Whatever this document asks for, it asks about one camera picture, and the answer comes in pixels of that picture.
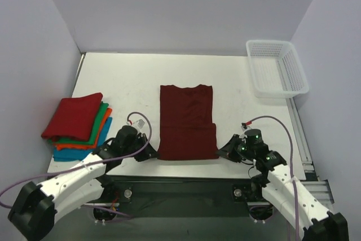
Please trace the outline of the dark red t shirt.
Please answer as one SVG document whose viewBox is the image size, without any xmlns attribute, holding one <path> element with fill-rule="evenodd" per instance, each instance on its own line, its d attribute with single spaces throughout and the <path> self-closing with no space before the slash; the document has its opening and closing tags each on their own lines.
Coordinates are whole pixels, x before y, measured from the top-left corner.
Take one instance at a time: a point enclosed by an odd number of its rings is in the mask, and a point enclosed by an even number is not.
<svg viewBox="0 0 361 241">
<path fill-rule="evenodd" d="M 217 159 L 217 128 L 212 117 L 211 86 L 161 85 L 159 159 Z"/>
</svg>

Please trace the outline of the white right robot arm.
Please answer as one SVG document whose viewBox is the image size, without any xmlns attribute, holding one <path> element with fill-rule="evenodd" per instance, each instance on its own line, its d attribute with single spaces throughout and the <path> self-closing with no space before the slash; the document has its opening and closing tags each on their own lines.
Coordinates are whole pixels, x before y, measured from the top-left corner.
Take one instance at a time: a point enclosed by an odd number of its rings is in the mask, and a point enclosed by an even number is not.
<svg viewBox="0 0 361 241">
<path fill-rule="evenodd" d="M 242 192 L 242 197 L 269 202 L 301 240 L 349 240 L 346 218 L 330 211 L 311 194 L 281 154 L 269 149 L 259 129 L 233 135 L 217 155 L 235 163 L 252 162 L 259 175 L 251 179 L 250 189 Z"/>
</svg>

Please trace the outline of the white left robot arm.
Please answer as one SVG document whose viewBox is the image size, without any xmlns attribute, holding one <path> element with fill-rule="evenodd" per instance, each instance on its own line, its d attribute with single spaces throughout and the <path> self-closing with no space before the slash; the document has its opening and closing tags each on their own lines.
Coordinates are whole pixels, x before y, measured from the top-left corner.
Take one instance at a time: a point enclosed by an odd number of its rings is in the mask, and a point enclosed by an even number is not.
<svg viewBox="0 0 361 241">
<path fill-rule="evenodd" d="M 27 240 L 42 240 L 58 220 L 74 209 L 96 199 L 110 201 L 114 189 L 104 182 L 107 173 L 147 147 L 149 142 L 142 142 L 142 126 L 142 120 L 125 125 L 74 167 L 39 184 L 24 185 L 8 220 Z"/>
</svg>

